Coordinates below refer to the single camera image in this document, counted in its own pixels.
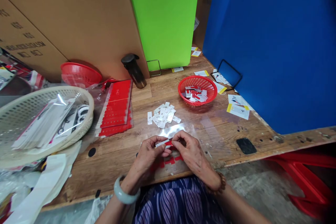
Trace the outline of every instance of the finger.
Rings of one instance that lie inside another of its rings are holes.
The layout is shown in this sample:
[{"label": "finger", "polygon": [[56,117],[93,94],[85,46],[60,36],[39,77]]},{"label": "finger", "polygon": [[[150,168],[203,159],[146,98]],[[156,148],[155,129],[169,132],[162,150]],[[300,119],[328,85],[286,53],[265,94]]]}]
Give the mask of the finger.
[{"label": "finger", "polygon": [[167,137],[163,137],[163,136],[152,136],[148,138],[147,140],[150,142],[151,146],[153,147],[153,144],[155,144],[156,142],[162,142],[167,139],[168,139]]},{"label": "finger", "polygon": [[154,149],[155,157],[159,156],[162,152],[164,152],[164,149],[166,148],[166,145],[160,145],[159,147]]},{"label": "finger", "polygon": [[164,157],[164,158],[166,158],[168,156],[169,156],[169,154],[167,152],[162,152],[162,154],[161,154],[161,157]]},{"label": "finger", "polygon": [[168,149],[168,148],[165,149],[164,152],[166,152],[166,153],[168,153],[168,154],[171,154],[171,153],[172,153],[172,151],[171,151],[170,149]]},{"label": "finger", "polygon": [[172,141],[174,147],[182,154],[185,151],[185,147],[178,141]]},{"label": "finger", "polygon": [[189,135],[187,132],[185,131],[179,131],[177,132],[174,136],[172,141],[177,141],[180,138],[184,139],[186,143],[190,142],[190,140],[192,139],[192,136]]}]

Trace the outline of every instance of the purple striped fabric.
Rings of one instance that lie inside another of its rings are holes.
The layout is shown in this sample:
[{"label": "purple striped fabric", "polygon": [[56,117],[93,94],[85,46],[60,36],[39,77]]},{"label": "purple striped fabric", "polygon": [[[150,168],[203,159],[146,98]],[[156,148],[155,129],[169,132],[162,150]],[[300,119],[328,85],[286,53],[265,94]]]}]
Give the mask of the purple striped fabric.
[{"label": "purple striped fabric", "polygon": [[196,176],[141,189],[133,223],[230,223]]}]

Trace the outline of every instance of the red plastic stool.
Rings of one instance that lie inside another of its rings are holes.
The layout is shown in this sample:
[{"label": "red plastic stool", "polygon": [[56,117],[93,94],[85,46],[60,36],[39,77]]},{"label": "red plastic stool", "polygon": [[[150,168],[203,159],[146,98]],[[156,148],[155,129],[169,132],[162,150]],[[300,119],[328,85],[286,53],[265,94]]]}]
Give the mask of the red plastic stool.
[{"label": "red plastic stool", "polygon": [[335,197],[329,187],[305,165],[336,168],[336,158],[299,150],[266,160],[281,165],[304,192],[304,198],[288,195],[291,202],[305,214],[322,219]]}]

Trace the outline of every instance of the bracelet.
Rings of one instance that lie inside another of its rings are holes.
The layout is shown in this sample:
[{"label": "bracelet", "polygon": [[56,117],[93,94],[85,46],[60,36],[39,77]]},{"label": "bracelet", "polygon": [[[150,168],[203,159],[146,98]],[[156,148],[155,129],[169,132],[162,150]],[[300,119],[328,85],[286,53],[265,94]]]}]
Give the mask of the bracelet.
[{"label": "bracelet", "polygon": [[114,194],[117,196],[118,200],[121,203],[124,203],[126,205],[130,205],[130,204],[133,204],[139,198],[140,188],[139,188],[138,192],[136,193],[136,195],[129,195],[129,194],[125,193],[120,187],[120,180],[124,179],[124,178],[125,178],[125,176],[120,176],[115,181],[115,183],[114,183]]},{"label": "bracelet", "polygon": [[206,189],[207,193],[213,194],[215,196],[220,195],[225,190],[225,186],[226,186],[226,179],[225,179],[224,175],[222,173],[218,172],[218,171],[216,171],[216,172],[220,176],[220,179],[222,181],[222,183],[220,185],[220,188],[218,190],[214,191],[214,190],[210,189],[210,187],[205,185],[205,189]]}]

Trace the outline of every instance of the wooden tabletop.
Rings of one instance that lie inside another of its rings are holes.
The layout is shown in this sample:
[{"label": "wooden tabletop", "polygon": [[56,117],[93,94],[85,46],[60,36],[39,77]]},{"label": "wooden tabletop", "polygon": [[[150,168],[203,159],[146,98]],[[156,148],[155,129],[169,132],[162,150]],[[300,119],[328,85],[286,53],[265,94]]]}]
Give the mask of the wooden tabletop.
[{"label": "wooden tabletop", "polygon": [[[72,167],[72,176],[68,178],[61,192],[44,210],[49,210],[76,202],[113,193],[116,178],[127,174],[140,144],[144,139],[159,135],[154,123],[147,125],[147,112],[153,111],[162,103],[170,102],[175,106],[175,115],[182,119],[181,125],[187,132],[196,136],[205,156],[214,168],[223,168],[239,163],[259,160],[268,156],[304,149],[336,141],[336,127],[279,135],[274,132],[260,116],[252,111],[249,120],[226,112],[228,93],[217,95],[214,101],[198,107],[187,105],[179,96],[179,82],[194,75],[194,72],[213,71],[213,65],[201,54],[191,57],[189,66],[184,71],[173,73],[171,69],[163,70],[162,75],[147,79],[143,89],[132,90],[134,127],[124,133],[99,139],[79,154]],[[166,128],[177,125],[167,123]],[[248,138],[257,152],[245,155],[236,140]],[[96,149],[89,157],[89,150]],[[158,183],[190,175],[191,172],[180,159],[177,151],[165,161],[163,168],[158,168],[148,183]]]}]

